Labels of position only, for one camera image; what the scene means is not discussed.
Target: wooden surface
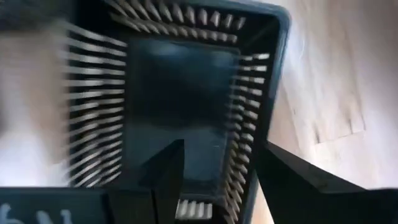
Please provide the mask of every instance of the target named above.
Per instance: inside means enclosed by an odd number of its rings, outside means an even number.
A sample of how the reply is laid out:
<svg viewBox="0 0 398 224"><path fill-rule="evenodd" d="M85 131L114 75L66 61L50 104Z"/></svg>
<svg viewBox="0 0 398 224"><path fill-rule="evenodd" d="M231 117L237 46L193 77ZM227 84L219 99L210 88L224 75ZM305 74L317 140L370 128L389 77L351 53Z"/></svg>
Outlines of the wooden surface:
<svg viewBox="0 0 398 224"><path fill-rule="evenodd" d="M269 140L367 189L398 187L398 2L266 1L292 18ZM272 223L262 195L252 222Z"/></svg>

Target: wooden floor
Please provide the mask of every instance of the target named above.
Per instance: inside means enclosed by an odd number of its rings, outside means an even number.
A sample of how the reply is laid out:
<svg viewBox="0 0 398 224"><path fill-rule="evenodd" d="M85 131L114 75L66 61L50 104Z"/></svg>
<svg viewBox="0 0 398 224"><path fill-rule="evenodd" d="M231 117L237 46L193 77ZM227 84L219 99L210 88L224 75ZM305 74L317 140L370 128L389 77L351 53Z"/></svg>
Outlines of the wooden floor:
<svg viewBox="0 0 398 224"><path fill-rule="evenodd" d="M398 187L398 1L265 0L292 27L269 140L367 189ZM253 223L272 223L259 192Z"/></svg>
<svg viewBox="0 0 398 224"><path fill-rule="evenodd" d="M398 187L398 1L265 1L292 18L269 140L367 189ZM27 35L0 37L0 186L63 185L58 39ZM261 193L252 222L272 223Z"/></svg>

